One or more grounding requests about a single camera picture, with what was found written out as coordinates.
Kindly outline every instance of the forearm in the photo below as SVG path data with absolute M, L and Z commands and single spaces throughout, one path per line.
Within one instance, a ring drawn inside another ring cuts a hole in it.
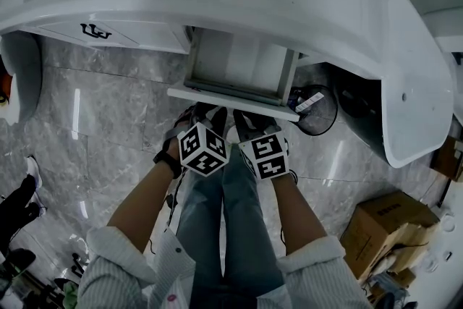
M 109 220 L 141 252 L 146 248 L 174 174 L 163 161 L 156 164 L 125 198 Z
M 272 179 L 278 202 L 286 254 L 327 234 L 290 174 Z

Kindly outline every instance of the qr code cube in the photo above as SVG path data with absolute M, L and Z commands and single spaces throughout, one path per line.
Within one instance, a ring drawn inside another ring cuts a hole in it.
M 289 172 L 287 142 L 282 132 L 240 143 L 239 149 L 247 167 L 258 180 Z
M 200 122 L 188 132 L 177 135 L 177 138 L 181 164 L 204 177 L 229 162 L 230 144 Z

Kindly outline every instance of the gray tile floor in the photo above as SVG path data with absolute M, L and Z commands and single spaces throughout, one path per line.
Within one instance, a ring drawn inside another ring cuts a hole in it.
M 43 87 L 34 117 L 13 127 L 0 121 L 0 194 L 20 185 L 24 156 L 34 154 L 43 177 L 39 194 L 48 212 L 20 231 L 12 247 L 29 248 L 38 256 L 30 270 L 39 279 L 75 280 L 71 254 L 88 258 L 86 232 L 103 226 L 148 172 L 163 133 L 189 105 L 166 94 L 169 84 L 183 78 L 186 57 L 120 48 L 94 51 L 53 39 L 42 39 L 41 45 Z M 325 72 L 323 65 L 298 69 L 295 82 L 326 82 Z M 325 228 L 338 237 L 362 200 L 395 187 L 430 205 L 441 195 L 446 180 L 428 168 L 430 156 L 392 169 L 342 117 L 320 137 L 280 124 L 301 191 Z M 186 186 L 179 193 L 174 228 Z M 273 189 L 269 182 L 258 189 L 273 246 L 283 255 Z M 153 231 L 154 250 L 168 214 L 165 207 Z M 155 258 L 149 246 L 145 254 L 149 261 Z

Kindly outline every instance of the person's leg in black pants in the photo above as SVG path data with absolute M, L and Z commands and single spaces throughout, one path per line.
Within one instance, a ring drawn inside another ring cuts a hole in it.
M 0 251 L 4 255 L 13 235 L 40 215 L 40 207 L 36 203 L 26 207 L 34 192 L 35 179 L 27 175 L 21 187 L 0 204 Z

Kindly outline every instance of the wristwatch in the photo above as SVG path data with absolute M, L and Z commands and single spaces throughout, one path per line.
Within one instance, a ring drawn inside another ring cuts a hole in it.
M 159 152 L 153 161 L 155 164 L 157 164 L 159 161 L 164 161 L 166 164 L 168 164 L 174 173 L 174 179 L 177 179 L 180 175 L 182 175 L 182 165 L 180 164 L 180 161 L 173 158 L 165 150 Z

